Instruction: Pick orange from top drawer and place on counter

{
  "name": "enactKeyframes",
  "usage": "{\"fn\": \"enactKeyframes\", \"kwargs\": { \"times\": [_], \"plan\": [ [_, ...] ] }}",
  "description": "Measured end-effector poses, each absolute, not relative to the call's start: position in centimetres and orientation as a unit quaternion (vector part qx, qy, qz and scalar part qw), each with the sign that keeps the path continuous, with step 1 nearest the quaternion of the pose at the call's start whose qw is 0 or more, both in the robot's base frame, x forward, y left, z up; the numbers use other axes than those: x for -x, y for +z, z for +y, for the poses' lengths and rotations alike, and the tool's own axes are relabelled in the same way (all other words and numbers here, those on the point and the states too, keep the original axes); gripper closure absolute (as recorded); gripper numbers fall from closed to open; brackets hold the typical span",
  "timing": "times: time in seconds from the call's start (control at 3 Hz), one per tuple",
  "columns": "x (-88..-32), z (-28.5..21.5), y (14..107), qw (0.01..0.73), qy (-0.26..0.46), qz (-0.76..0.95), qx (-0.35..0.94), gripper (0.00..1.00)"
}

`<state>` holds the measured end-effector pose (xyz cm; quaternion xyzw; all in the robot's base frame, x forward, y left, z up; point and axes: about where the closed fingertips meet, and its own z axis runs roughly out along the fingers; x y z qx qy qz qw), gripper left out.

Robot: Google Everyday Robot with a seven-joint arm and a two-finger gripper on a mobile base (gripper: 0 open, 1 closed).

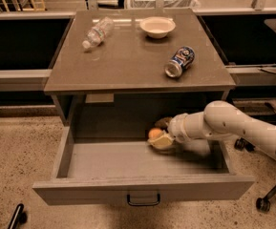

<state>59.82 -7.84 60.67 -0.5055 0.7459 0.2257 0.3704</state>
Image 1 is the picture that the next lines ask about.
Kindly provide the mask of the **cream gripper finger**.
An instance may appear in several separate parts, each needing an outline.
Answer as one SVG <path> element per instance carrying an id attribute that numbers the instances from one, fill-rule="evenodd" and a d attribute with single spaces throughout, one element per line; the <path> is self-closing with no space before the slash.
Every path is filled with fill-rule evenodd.
<path id="1" fill-rule="evenodd" d="M 165 131 L 157 138 L 148 138 L 148 142 L 151 146 L 158 150 L 168 149 L 174 142 L 174 139 Z"/>
<path id="2" fill-rule="evenodd" d="M 155 127 L 156 128 L 160 128 L 160 129 L 163 129 L 163 130 L 166 130 L 169 126 L 169 123 L 170 121 L 172 120 L 171 117 L 164 117 L 164 118 L 161 118 L 160 120 L 158 120 L 156 123 L 155 123 Z"/>

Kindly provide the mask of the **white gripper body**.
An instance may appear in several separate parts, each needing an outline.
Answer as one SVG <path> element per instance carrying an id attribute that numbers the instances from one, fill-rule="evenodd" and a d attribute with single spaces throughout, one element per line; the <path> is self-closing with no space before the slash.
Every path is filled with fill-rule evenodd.
<path id="1" fill-rule="evenodd" d="M 185 128 L 185 119 L 188 117 L 188 114 L 178 114 L 174 116 L 168 125 L 168 134 L 172 136 L 177 142 L 183 143 L 189 139 Z"/>

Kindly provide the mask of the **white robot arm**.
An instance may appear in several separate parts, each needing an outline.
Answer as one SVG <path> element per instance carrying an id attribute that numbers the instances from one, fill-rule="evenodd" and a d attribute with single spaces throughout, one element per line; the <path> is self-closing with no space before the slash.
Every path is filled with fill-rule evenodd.
<path id="1" fill-rule="evenodd" d="M 276 126 L 252 118 L 225 101 L 213 101 L 203 112 L 161 119 L 159 124 L 164 127 L 148 137 L 148 143 L 157 150 L 167 150 L 175 142 L 224 140 L 236 135 L 276 160 Z"/>

